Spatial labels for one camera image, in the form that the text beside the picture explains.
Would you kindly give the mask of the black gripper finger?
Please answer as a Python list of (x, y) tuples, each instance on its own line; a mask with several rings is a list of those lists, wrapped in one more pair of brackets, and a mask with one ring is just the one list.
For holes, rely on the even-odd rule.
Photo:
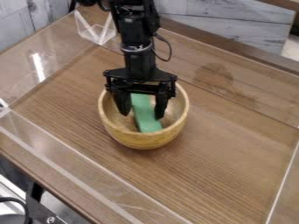
[(155, 113), (155, 119), (159, 120), (164, 117), (164, 111), (167, 109), (168, 105), (168, 89), (160, 89), (157, 91), (157, 94), (155, 96), (155, 107), (153, 107), (153, 113)]
[(116, 88), (112, 90), (112, 95), (119, 113), (123, 116), (127, 116), (132, 108), (131, 93), (123, 89)]

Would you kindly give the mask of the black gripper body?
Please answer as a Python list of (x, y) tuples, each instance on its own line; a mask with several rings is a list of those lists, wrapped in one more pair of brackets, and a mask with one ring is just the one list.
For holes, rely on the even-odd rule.
[(149, 95), (163, 91), (168, 98), (175, 97), (177, 76), (156, 67), (153, 52), (124, 52), (124, 59), (123, 68), (107, 70), (103, 73), (107, 78), (107, 90)]

